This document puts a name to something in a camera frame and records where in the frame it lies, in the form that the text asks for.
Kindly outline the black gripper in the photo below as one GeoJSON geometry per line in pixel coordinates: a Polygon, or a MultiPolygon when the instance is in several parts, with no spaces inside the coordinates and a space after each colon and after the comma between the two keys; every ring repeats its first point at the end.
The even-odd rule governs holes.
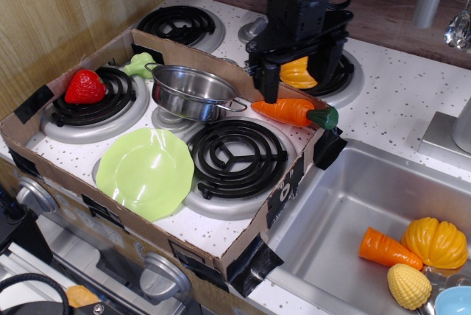
{"type": "MultiPolygon", "coordinates": [[[[308,56],[308,73],[317,86],[329,86],[342,57],[347,24],[353,14],[350,0],[332,4],[330,0],[268,0],[268,24],[246,45],[249,56],[272,49],[305,49],[317,46],[308,56]]],[[[252,66],[254,86],[265,102],[277,101],[280,66],[262,61],[252,66]]]]}

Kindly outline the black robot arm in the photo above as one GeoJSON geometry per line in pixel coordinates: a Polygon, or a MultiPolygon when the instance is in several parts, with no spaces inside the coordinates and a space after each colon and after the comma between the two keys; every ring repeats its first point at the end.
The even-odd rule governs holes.
{"type": "Polygon", "coordinates": [[[307,58],[308,73],[331,82],[341,61],[353,13],[350,0],[268,0],[265,28],[246,45],[248,72],[264,100],[276,102],[280,67],[307,58]]]}

